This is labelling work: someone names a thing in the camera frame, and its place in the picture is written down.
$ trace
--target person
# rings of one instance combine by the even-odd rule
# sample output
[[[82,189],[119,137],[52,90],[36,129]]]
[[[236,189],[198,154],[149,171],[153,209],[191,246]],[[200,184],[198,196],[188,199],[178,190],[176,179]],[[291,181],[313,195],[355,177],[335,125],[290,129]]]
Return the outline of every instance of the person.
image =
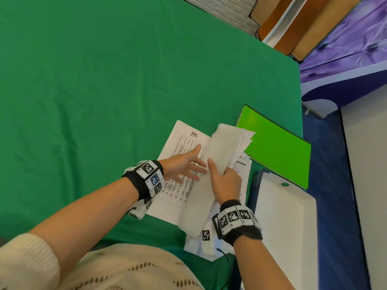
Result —
[[[164,180],[182,183],[180,175],[200,180],[195,172],[207,173],[207,164],[197,156],[200,149],[155,161]],[[239,199],[241,178],[233,169],[220,175],[209,159],[208,170],[221,205]],[[0,248],[0,290],[203,288],[180,259],[159,248],[114,244],[90,251],[140,194],[130,177],[122,177],[5,244]],[[261,240],[241,235],[233,246],[245,289],[294,289]]]

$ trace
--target cream sweater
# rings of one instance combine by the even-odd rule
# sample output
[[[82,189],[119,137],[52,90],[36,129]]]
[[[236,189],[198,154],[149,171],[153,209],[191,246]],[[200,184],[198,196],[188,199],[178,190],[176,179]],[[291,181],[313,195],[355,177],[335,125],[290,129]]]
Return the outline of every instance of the cream sweater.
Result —
[[[173,254],[151,246],[115,244],[87,253],[59,283],[59,263],[40,237],[22,234],[0,248],[0,290],[203,289]]]

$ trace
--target black cable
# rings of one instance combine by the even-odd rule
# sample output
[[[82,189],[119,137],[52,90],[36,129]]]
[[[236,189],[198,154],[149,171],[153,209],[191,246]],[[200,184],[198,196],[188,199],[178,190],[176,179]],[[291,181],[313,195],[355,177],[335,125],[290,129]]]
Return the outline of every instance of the black cable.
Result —
[[[217,248],[216,250],[217,250],[217,251],[220,251],[221,253],[223,253],[223,255],[226,257],[228,263],[230,264],[231,273],[232,273],[232,272],[233,272],[233,266],[231,265],[231,262],[230,262],[230,260],[228,259],[227,255],[223,252],[223,250],[221,250],[221,249],[219,249],[219,248]],[[228,284],[228,281],[223,285],[222,288],[220,288],[220,290],[223,290],[223,289],[227,286],[227,284]]]

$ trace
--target white wall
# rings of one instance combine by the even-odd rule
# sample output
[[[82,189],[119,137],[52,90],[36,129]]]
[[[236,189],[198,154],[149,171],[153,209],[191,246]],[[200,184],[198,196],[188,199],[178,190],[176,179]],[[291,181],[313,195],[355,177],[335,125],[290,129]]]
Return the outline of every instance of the white wall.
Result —
[[[387,289],[387,85],[342,108],[373,290]]]
[[[249,18],[256,0],[186,0],[221,20],[254,34],[258,24]]]

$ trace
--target person's left hand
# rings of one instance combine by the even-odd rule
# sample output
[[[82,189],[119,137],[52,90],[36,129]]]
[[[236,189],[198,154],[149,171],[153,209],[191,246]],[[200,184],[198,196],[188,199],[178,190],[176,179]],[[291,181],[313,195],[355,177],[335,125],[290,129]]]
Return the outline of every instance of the person's left hand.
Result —
[[[182,184],[183,180],[179,175],[187,176],[193,180],[199,180],[198,175],[193,174],[193,172],[207,173],[207,170],[202,167],[207,167],[206,163],[198,158],[198,153],[200,152],[201,145],[197,145],[193,150],[188,153],[183,153],[181,155],[175,155],[165,160],[160,160],[160,164],[164,169],[164,180],[175,180],[176,182]]]

